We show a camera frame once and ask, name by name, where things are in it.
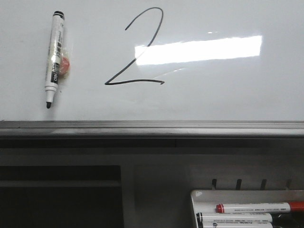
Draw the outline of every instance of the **red marker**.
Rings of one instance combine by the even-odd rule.
[[[288,213],[304,211],[304,201],[282,203],[218,204],[218,213]]]

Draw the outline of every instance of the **metal frame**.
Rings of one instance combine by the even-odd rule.
[[[304,121],[2,121],[0,139],[304,137]]]

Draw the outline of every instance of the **marker label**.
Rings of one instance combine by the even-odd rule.
[[[288,203],[252,203],[252,204],[219,204],[217,212],[220,213],[288,213],[290,206]]]

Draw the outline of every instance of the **black marker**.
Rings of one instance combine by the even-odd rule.
[[[61,48],[65,16],[61,11],[53,14],[51,40],[49,42],[47,75],[45,89],[47,92],[47,108],[53,103],[53,97],[58,88],[58,76],[61,63]]]

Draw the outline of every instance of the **marker cap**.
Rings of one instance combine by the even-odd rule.
[[[291,211],[304,211],[304,201],[288,202]]]
[[[63,20],[65,19],[65,15],[61,11],[55,11],[54,14],[53,14],[53,16],[55,16],[55,15],[60,16]]]

